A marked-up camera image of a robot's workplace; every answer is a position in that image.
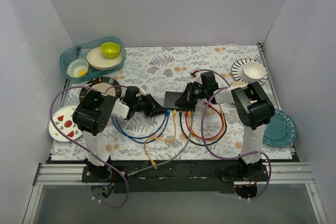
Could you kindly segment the black network switch box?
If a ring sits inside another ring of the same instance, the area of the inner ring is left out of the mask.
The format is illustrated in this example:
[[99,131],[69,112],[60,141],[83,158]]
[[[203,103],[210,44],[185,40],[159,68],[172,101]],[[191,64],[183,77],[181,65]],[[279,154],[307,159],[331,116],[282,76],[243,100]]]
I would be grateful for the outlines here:
[[187,105],[175,105],[175,102],[180,98],[182,92],[166,91],[164,98],[164,107],[170,110],[181,110],[181,111],[195,111],[196,106],[192,104]]

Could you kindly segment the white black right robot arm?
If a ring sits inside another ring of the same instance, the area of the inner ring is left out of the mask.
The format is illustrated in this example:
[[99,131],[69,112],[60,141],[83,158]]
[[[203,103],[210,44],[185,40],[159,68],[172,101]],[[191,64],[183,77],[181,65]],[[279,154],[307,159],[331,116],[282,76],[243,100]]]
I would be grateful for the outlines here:
[[214,72],[207,71],[200,75],[200,81],[189,82],[182,95],[175,101],[177,107],[183,108],[189,105],[196,105],[198,100],[206,99],[208,103],[233,104],[238,116],[244,125],[243,147],[240,155],[231,158],[220,157],[213,153],[205,145],[208,152],[214,157],[224,160],[238,162],[228,174],[240,177],[242,180],[251,180],[263,165],[264,156],[261,151],[264,132],[267,124],[275,115],[275,108],[264,89],[258,82],[243,84],[237,87],[226,86],[220,88],[215,79]]

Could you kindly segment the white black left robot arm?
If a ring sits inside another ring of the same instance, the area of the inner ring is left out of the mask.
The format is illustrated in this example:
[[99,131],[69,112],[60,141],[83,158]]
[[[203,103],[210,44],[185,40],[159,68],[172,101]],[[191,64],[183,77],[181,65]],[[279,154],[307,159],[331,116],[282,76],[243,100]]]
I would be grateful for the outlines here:
[[106,182],[112,175],[111,168],[105,164],[110,155],[103,133],[109,118],[114,116],[129,120],[136,112],[142,112],[151,118],[165,114],[166,109],[150,94],[134,86],[127,87],[122,99],[90,90],[76,107],[72,120],[82,132],[86,147],[91,151],[85,163],[98,181]]

